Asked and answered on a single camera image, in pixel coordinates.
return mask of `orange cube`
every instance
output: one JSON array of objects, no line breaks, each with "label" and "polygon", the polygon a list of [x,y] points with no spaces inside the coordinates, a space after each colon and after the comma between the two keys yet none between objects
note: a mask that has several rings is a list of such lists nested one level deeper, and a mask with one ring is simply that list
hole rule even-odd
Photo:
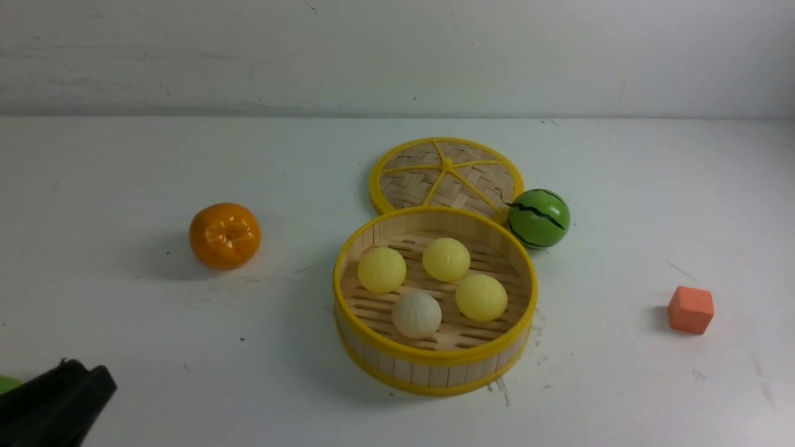
[{"label": "orange cube", "polygon": [[701,335],[707,330],[715,308],[709,290],[679,286],[668,304],[671,329]]}]

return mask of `bamboo steamer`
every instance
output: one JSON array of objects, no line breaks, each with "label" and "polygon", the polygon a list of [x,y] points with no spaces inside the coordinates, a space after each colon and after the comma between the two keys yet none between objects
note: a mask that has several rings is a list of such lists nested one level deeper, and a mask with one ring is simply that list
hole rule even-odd
[{"label": "bamboo steamer", "polygon": [[379,213],[420,206],[463,209],[507,220],[524,191],[522,175],[496,150],[460,138],[423,138],[386,153],[370,174],[370,198]]},{"label": "bamboo steamer", "polygon": [[[468,274],[486,274],[505,287],[506,311],[486,323],[456,307],[458,282],[439,282],[422,267],[425,247],[453,237],[470,251]],[[406,279],[392,293],[371,293],[357,278],[359,260],[391,247],[406,261]],[[420,395],[458,395],[495,381],[519,359],[537,300],[533,264],[522,245],[484,216],[454,208],[405,208],[370,221],[345,243],[334,268],[334,315],[348,355],[392,387]],[[442,324],[423,340],[400,335],[391,310],[402,295],[422,290],[440,304]]]}]

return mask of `green ball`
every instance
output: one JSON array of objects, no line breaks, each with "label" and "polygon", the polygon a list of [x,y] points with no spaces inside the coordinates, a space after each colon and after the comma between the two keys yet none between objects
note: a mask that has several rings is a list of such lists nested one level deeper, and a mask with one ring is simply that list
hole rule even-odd
[{"label": "green ball", "polygon": [[528,248],[559,243],[568,231],[568,206],[556,193],[530,189],[517,197],[508,211],[508,229]]}]

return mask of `orange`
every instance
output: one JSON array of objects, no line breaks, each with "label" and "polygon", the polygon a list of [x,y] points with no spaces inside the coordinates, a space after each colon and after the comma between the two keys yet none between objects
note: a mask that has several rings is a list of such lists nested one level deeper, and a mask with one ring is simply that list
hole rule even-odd
[{"label": "orange", "polygon": [[214,204],[191,222],[191,250],[204,265],[230,270],[245,264],[259,248],[262,236],[257,218],[238,204]]}]

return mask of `yellow bun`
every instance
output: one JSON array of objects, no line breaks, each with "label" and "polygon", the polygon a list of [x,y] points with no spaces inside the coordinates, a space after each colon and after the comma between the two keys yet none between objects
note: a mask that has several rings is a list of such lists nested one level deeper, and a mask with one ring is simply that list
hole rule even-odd
[{"label": "yellow bun", "polygon": [[389,293],[405,280],[405,260],[396,250],[378,247],[359,261],[359,282],[373,293]]},{"label": "yellow bun", "polygon": [[452,282],[469,271],[469,251],[453,238],[439,238],[422,253],[425,272],[438,281]]},{"label": "yellow bun", "polygon": [[474,274],[458,285],[456,304],[461,313],[472,320],[491,321],[505,311],[508,295],[496,279]]}]

